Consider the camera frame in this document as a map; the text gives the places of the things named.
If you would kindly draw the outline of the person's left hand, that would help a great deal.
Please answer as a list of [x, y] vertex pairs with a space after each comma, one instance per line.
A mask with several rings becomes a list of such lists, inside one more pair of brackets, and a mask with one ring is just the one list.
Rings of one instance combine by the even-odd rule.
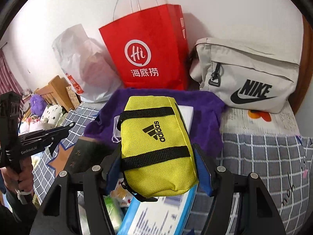
[[1, 168], [5, 187], [16, 194], [17, 190], [31, 192], [33, 189], [33, 165], [31, 157], [20, 161], [21, 172], [18, 174], [10, 167]]

